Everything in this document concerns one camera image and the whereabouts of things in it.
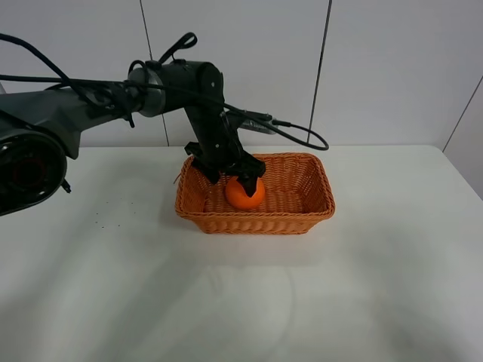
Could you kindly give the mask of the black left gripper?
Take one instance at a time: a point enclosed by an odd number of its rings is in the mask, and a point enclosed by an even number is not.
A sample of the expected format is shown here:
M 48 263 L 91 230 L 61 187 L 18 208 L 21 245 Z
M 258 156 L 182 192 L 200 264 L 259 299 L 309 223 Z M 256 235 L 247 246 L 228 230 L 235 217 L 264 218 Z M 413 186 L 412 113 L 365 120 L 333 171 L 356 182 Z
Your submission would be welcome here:
M 265 173 L 265 163 L 243 149 L 223 107 L 201 104 L 184 110 L 198 140 L 197 146 L 186 148 L 197 159 L 192 166 L 212 185 L 218 183 L 221 173 L 241 174 L 237 182 L 249 198 L 263 192 L 263 181 L 256 174 Z

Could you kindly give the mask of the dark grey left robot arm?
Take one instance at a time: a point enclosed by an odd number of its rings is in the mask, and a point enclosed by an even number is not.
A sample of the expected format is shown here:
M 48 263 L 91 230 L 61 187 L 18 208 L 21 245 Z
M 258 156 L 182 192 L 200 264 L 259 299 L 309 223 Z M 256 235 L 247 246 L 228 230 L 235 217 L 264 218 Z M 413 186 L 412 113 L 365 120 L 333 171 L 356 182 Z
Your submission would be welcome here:
M 245 117 L 224 103 L 223 74 L 208 62 L 135 62 L 121 83 L 83 81 L 1 97 L 1 212 L 40 204 L 68 189 L 67 161 L 78 157 L 82 133 L 134 113 L 155 117 L 183 109 L 195 133 L 186 145 L 211 183 L 235 176 L 252 195 L 265 164 L 238 138 Z

